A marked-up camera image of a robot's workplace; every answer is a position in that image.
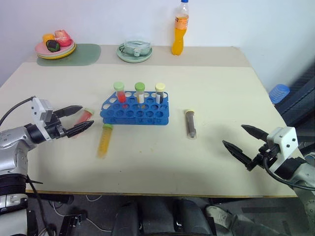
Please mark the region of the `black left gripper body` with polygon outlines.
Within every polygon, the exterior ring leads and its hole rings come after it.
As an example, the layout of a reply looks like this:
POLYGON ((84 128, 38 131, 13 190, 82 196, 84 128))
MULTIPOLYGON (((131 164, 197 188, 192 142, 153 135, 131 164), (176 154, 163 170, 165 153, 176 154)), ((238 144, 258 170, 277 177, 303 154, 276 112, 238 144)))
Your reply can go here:
POLYGON ((62 137, 68 137, 67 130, 63 127, 60 118, 68 116, 66 110, 57 110, 52 113, 50 121, 46 122, 45 130, 51 139, 59 139, 62 137))

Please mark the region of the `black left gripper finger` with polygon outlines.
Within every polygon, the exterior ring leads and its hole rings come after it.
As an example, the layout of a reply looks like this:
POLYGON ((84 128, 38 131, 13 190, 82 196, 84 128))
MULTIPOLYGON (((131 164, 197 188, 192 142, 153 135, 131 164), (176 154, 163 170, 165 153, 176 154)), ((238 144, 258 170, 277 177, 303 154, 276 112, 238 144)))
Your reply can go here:
POLYGON ((91 127, 93 125, 93 123, 94 123, 93 120, 81 122, 81 123, 73 126, 72 128, 67 129, 65 131, 65 135, 68 138, 74 137, 74 136, 84 132, 85 130, 87 130, 89 127, 91 127))
POLYGON ((71 105, 71 106, 54 111, 54 114, 56 115, 57 118, 68 117, 70 115, 77 113, 82 108, 83 108, 82 106, 71 105))

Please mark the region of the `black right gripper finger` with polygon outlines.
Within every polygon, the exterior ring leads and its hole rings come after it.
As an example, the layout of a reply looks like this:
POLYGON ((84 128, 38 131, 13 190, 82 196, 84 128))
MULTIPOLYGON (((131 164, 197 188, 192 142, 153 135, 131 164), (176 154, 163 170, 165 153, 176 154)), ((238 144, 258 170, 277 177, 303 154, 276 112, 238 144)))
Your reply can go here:
POLYGON ((245 167, 248 169, 252 160, 248 156, 246 156, 243 153, 243 151, 237 146, 235 146, 234 144, 229 143, 225 140, 223 140, 222 143, 225 146, 225 148, 231 153, 231 155, 235 157, 237 160, 239 160, 242 164, 244 164, 245 167))
POLYGON ((241 127, 256 139, 262 140, 265 143, 267 142, 268 133, 266 133, 265 131, 247 124, 242 124, 241 127))

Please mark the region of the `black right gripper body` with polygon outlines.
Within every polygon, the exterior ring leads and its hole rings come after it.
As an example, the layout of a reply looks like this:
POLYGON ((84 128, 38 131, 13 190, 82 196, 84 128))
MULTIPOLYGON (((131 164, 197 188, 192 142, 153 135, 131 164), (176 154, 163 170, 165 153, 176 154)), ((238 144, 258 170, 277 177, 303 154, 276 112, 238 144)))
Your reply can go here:
POLYGON ((246 165, 248 171, 251 171, 256 166, 264 169, 264 158, 267 158, 267 166, 270 168, 278 159, 277 155, 280 152, 280 147, 278 144, 274 144, 272 147, 264 144, 258 151, 259 153, 256 157, 246 165))

